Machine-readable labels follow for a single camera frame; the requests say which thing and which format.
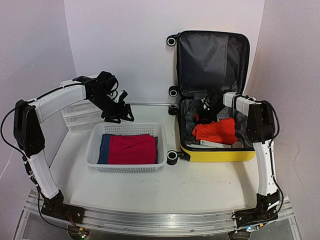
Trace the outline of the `white perforated plastic basket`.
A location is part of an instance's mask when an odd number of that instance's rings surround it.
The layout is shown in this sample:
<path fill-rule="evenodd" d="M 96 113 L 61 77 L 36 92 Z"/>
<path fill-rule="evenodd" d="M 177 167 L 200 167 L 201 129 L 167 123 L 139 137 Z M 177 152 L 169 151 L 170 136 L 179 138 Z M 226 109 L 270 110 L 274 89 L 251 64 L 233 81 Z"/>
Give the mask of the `white perforated plastic basket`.
<path fill-rule="evenodd" d="M 86 165 L 105 173 L 153 173 L 166 163 L 163 124 L 99 123 L 91 131 Z"/>

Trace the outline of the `yellow Pikachu hard-shell suitcase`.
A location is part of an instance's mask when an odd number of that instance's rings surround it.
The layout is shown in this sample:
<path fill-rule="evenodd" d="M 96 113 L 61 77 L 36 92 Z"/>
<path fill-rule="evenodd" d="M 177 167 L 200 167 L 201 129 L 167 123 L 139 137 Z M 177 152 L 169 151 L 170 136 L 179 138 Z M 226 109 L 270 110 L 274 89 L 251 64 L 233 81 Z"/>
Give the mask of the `yellow Pikachu hard-shell suitcase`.
<path fill-rule="evenodd" d="M 198 163 L 252 160 L 256 153 L 246 135 L 247 117 L 230 107 L 224 107 L 218 115 L 235 121 L 235 135 L 242 148 L 205 148 L 192 135 L 195 114 L 208 90 L 243 93 L 250 59 L 248 38 L 240 33 L 187 30 L 168 36 L 166 44 L 176 46 L 177 85 L 169 91 L 175 91 L 180 101 L 169 114 L 177 116 L 181 159 Z"/>

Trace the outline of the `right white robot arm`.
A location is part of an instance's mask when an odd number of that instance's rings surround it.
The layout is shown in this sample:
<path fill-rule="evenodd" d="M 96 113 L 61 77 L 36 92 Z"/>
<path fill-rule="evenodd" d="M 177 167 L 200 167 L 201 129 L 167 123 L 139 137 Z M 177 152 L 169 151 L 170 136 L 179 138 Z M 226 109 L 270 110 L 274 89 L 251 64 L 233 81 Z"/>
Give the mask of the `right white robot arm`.
<path fill-rule="evenodd" d="M 251 231 L 277 220 L 285 196 L 276 180 L 274 140 L 280 133 L 280 122 L 274 107 L 267 100 L 256 100 L 230 90 L 208 90 L 202 103 L 201 120 L 217 118 L 225 107 L 247 117 L 246 136 L 252 143 L 258 166 L 258 193 L 254 208 L 237 210 L 231 216 L 236 229 Z"/>

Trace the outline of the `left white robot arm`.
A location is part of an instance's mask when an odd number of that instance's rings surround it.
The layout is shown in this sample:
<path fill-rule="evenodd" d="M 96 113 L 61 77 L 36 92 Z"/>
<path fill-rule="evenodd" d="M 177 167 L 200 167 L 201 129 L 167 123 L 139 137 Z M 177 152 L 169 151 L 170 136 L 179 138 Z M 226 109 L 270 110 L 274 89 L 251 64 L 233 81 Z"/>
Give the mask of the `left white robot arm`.
<path fill-rule="evenodd" d="M 102 71 L 96 77 L 78 76 L 59 87 L 30 100 L 18 100 L 3 118 L 13 115 L 13 137 L 10 143 L 3 132 L 3 142 L 21 154 L 28 178 L 33 182 L 38 196 L 43 199 L 39 214 L 70 224 L 83 221 L 84 208 L 65 203 L 64 194 L 58 187 L 49 162 L 46 159 L 47 136 L 45 122 L 61 110 L 83 101 L 90 102 L 101 110 L 100 117 L 107 123 L 133 122 L 134 115 L 129 103 L 125 102 L 127 92 L 118 92 L 119 82 L 115 75 Z"/>

